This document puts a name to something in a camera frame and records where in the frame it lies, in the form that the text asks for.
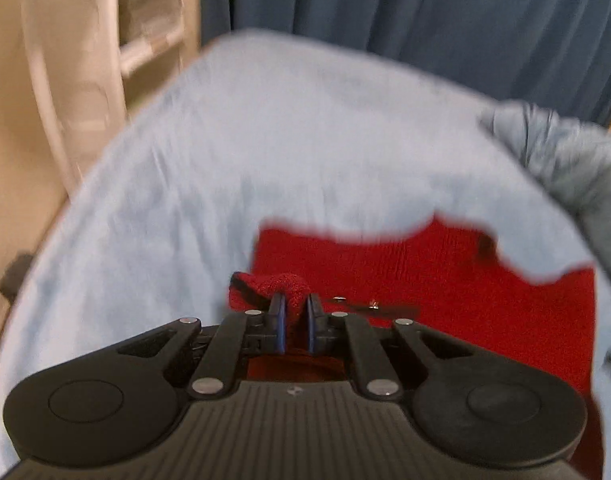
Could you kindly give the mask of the red knit sweater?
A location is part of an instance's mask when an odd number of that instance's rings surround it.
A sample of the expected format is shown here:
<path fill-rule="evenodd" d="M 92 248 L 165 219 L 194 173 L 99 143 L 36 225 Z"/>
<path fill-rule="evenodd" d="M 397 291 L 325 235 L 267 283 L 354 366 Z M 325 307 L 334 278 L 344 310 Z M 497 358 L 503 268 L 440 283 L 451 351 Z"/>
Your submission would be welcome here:
<path fill-rule="evenodd" d="M 530 281 L 476 226 L 433 217 L 405 236 L 370 240 L 266 223 L 249 271 L 232 274 L 228 302 L 264 310 L 276 294 L 286 298 L 290 334 L 316 294 L 327 312 L 361 314 L 377 327 L 411 318 L 551 373 L 592 399 L 593 266 Z"/>

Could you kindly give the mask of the light blue bed sheet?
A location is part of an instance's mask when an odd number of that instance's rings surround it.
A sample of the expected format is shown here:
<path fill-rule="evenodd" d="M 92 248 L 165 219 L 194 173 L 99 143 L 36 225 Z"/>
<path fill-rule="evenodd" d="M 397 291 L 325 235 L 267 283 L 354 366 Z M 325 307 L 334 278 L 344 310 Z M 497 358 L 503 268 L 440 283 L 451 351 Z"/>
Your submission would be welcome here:
<path fill-rule="evenodd" d="M 551 278 L 594 256 L 481 124 L 493 99 L 378 56 L 247 30 L 220 37 L 115 138 L 52 230 L 0 344 L 2 422 L 23 378 L 156 326 L 223 318 L 277 218 L 403 233 L 441 212 Z"/>

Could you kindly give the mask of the grey-blue fleece blanket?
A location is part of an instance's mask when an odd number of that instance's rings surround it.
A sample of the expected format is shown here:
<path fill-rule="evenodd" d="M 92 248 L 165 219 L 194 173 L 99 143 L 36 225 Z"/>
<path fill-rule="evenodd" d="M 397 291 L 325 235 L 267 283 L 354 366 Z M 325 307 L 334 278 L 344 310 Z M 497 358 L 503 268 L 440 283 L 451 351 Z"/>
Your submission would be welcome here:
<path fill-rule="evenodd" d="M 519 101 L 497 104 L 481 122 L 575 219 L 611 279 L 611 132 Z"/>

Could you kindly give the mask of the white shelf unit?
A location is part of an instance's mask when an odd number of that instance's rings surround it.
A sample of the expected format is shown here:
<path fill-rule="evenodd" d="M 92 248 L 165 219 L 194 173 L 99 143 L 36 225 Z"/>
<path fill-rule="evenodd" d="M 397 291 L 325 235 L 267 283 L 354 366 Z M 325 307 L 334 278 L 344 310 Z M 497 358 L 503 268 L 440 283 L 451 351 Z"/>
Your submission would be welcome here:
<path fill-rule="evenodd" d="M 127 114 L 157 96 L 197 55 L 199 0 L 118 0 Z"/>

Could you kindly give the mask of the dark blue curtain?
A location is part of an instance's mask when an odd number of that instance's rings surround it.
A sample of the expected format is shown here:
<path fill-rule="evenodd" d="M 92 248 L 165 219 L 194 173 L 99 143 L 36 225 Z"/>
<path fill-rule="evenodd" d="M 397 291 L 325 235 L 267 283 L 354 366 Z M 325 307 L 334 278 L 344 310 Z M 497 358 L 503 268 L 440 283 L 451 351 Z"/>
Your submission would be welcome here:
<path fill-rule="evenodd" d="M 203 41 L 272 29 L 611 122 L 611 0 L 200 0 L 200 12 Z"/>

